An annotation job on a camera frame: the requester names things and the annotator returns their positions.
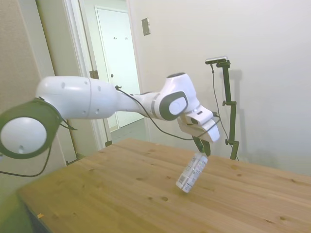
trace wooden tabletop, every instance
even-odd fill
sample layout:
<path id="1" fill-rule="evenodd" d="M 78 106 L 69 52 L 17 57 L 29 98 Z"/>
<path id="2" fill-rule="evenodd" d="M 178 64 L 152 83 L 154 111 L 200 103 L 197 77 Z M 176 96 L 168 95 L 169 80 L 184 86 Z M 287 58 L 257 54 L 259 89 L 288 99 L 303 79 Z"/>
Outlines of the wooden tabletop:
<path id="1" fill-rule="evenodd" d="M 311 233 L 311 177 L 211 156 L 185 194 L 193 155 L 127 139 L 19 194 L 54 233 Z"/>

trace white door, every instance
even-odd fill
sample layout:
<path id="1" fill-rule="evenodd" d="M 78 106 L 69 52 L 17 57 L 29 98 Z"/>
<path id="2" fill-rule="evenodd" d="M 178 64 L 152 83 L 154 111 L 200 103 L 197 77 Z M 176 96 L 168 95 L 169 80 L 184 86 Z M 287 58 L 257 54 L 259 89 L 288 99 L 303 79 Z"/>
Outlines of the white door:
<path id="1" fill-rule="evenodd" d="M 127 13 L 97 9 L 110 83 L 139 94 L 130 21 Z M 142 119 L 138 113 L 117 112 L 119 128 Z"/>

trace black cable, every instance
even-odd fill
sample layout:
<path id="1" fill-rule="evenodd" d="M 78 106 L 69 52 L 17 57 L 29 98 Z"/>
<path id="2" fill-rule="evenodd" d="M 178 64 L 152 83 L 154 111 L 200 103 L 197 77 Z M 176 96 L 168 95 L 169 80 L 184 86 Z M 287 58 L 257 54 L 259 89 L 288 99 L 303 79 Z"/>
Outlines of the black cable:
<path id="1" fill-rule="evenodd" d="M 182 139 L 182 140 L 193 141 L 193 138 L 183 138 L 183 137 L 179 137 L 179 136 L 176 136 L 176 135 L 174 135 L 174 134 L 167 133 L 167 132 L 163 131 L 162 129 L 160 129 L 160 128 L 158 127 L 158 125 L 155 123 L 155 121 L 151 118 L 151 116 L 149 115 L 149 113 L 147 112 L 147 110 L 145 109 L 145 107 L 144 107 L 137 99 L 135 99 L 135 98 L 132 97 L 131 95 L 127 94 L 126 92 L 120 90 L 120 88 L 121 88 L 121 87 L 116 86 L 116 90 L 122 92 L 122 93 L 125 94 L 127 97 L 133 99 L 135 102 L 137 102 L 137 103 L 142 107 L 142 109 L 145 111 L 145 113 L 146 113 L 146 115 L 148 116 L 148 118 L 149 118 L 149 119 L 152 121 L 152 123 L 157 127 L 157 129 L 160 130 L 162 133 L 165 133 L 165 134 L 167 134 L 167 135 L 169 135 L 169 136 L 176 137 L 176 138 L 179 138 L 179 139 Z M 215 116 L 215 117 L 219 118 L 219 120 L 218 120 L 215 124 L 213 124 L 207 131 L 204 131 L 202 134 L 200 134 L 200 135 L 197 136 L 197 137 L 203 136 L 203 135 L 206 134 L 208 131 L 210 131 L 215 125 L 217 125 L 217 123 L 218 123 L 219 121 L 221 122 L 220 116 Z"/>
<path id="2" fill-rule="evenodd" d="M 42 170 L 39 173 L 35 174 L 35 175 L 15 174 L 15 173 L 6 172 L 6 171 L 0 171 L 0 173 L 5 174 L 5 175 L 10 175 L 10 176 L 20 176 L 20 177 L 36 177 L 36 176 L 39 176 L 39 175 L 41 175 L 43 173 L 43 171 L 45 170 L 45 167 L 48 164 L 48 161 L 49 161 L 49 158 L 50 158 L 50 154 L 51 154 L 51 148 L 52 148 L 52 146 L 50 146 L 50 148 L 49 148 L 49 153 L 48 153 L 47 159 L 45 161 L 45 164 L 44 164 Z"/>
<path id="3" fill-rule="evenodd" d="M 223 130 L 224 130 L 224 132 L 225 132 L 225 136 L 227 137 L 227 140 L 229 141 L 229 137 L 228 137 L 228 134 L 227 134 L 227 132 L 226 132 L 226 130 L 225 130 L 225 127 L 224 127 L 224 125 L 223 125 L 223 121 L 222 121 L 222 119 L 220 118 L 220 113 L 219 113 L 219 105 L 218 105 L 218 100 L 217 100 L 216 91 L 215 91 L 215 77 L 214 77 L 214 73 L 215 73 L 215 71 L 214 71 L 214 68 L 213 68 L 213 64 L 210 64 L 210 67 L 212 68 L 212 75 L 213 75 L 213 90 L 214 90 L 214 96 L 215 96 L 215 100 L 216 100 L 217 112 L 218 112 L 218 116 L 219 116 L 220 124 L 222 125 L 222 128 L 223 128 Z"/>

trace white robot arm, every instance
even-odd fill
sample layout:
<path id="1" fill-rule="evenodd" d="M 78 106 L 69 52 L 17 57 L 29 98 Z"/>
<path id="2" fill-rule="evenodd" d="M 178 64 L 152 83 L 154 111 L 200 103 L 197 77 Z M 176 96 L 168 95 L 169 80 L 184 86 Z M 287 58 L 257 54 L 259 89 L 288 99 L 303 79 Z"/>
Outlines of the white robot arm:
<path id="1" fill-rule="evenodd" d="M 200 104 L 185 73 L 167 77 L 160 92 L 130 95 L 132 98 L 96 79 L 46 77 L 38 85 L 36 100 L 0 115 L 0 153 L 18 159 L 37 156 L 55 137 L 57 129 L 49 129 L 51 125 L 59 125 L 62 119 L 107 118 L 116 111 L 136 112 L 146 117 L 146 110 L 152 118 L 177 119 L 181 131 L 193 137 L 207 142 L 219 139 L 213 113 Z"/>

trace wall plate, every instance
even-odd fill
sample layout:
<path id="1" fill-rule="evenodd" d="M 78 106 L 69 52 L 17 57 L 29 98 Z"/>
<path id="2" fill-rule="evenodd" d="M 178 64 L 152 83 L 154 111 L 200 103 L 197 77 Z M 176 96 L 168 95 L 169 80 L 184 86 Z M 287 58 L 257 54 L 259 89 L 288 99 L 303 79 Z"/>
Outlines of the wall plate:
<path id="1" fill-rule="evenodd" d="M 149 35 L 150 34 L 150 26 L 149 26 L 149 19 L 144 18 L 142 21 L 142 30 L 144 32 L 144 35 Z"/>

